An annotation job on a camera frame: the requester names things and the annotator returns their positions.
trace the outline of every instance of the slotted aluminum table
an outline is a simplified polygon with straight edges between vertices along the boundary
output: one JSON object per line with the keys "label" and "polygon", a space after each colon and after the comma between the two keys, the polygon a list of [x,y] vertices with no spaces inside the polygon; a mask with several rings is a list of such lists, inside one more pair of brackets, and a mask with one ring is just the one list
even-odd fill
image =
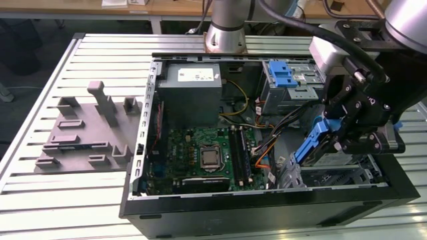
{"label": "slotted aluminum table", "polygon": [[[249,53],[307,55],[308,37],[248,36]],[[115,102],[143,101],[152,52],[201,53],[203,38],[184,35],[87,34],[72,39],[52,77],[0,162],[1,239],[144,239],[120,219],[124,171],[35,174],[41,145],[48,140],[59,98],[95,103],[89,81],[101,80]],[[420,103],[402,116],[407,144],[398,160],[420,198],[387,208],[347,226],[205,236],[199,239],[426,239],[427,238],[427,115]]]}

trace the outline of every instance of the green motherboard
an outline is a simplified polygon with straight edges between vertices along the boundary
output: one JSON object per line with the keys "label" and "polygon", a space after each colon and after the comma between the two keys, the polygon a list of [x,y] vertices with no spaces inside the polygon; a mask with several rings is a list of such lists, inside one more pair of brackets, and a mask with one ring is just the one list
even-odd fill
{"label": "green motherboard", "polygon": [[[156,194],[173,194],[171,180],[184,178],[228,178],[228,191],[264,189],[263,171],[251,171],[251,181],[235,181],[233,154],[229,141],[229,128],[171,129],[167,138],[167,154],[163,180],[155,182]],[[241,129],[247,154],[256,140],[251,128]]]}

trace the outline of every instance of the desk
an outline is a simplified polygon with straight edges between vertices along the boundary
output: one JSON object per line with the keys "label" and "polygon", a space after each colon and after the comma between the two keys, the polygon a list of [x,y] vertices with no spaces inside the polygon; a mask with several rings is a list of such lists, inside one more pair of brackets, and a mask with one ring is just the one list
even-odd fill
{"label": "desk", "polygon": [[[245,42],[251,54],[307,55],[311,38],[247,36]],[[60,113],[55,108],[60,97],[76,96],[80,103],[95,103],[87,86],[96,79],[104,82],[104,92],[113,102],[123,102],[127,95],[143,102],[152,52],[203,51],[200,35],[87,34],[83,39],[72,39],[0,162],[1,240],[145,239],[131,223],[119,218],[125,171],[37,174],[35,162]],[[400,136],[408,145],[406,153],[396,154],[419,199],[345,226],[191,239],[368,240],[387,236],[426,239],[427,115],[423,114],[426,107],[420,103],[403,113]]]}
{"label": "desk", "polygon": [[[161,21],[200,21],[201,0],[149,0],[147,5],[129,4],[128,8],[119,9],[101,9],[101,1],[0,0],[0,18],[148,20],[153,34],[161,34]],[[335,21],[327,15],[319,0],[308,0],[304,13],[308,23],[324,24]],[[340,14],[372,15],[373,12],[364,0],[345,0]]]}

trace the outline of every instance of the silver robot arm segment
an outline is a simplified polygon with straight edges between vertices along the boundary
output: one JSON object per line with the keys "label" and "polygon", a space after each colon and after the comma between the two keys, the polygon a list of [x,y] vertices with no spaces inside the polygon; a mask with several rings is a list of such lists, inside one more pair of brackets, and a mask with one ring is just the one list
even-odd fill
{"label": "silver robot arm segment", "polygon": [[[292,0],[268,0],[268,5],[280,13],[292,6]],[[205,35],[209,53],[243,53],[247,49],[244,22],[275,22],[256,0],[213,0],[212,21]]]}

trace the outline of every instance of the motherboard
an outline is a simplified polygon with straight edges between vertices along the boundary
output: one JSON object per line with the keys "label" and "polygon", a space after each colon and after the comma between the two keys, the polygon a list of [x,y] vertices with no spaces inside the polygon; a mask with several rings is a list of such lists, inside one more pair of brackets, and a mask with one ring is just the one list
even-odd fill
{"label": "motherboard", "polygon": [[151,166],[153,194],[188,194],[264,189],[253,168],[256,146],[251,128],[171,129],[165,162]]}

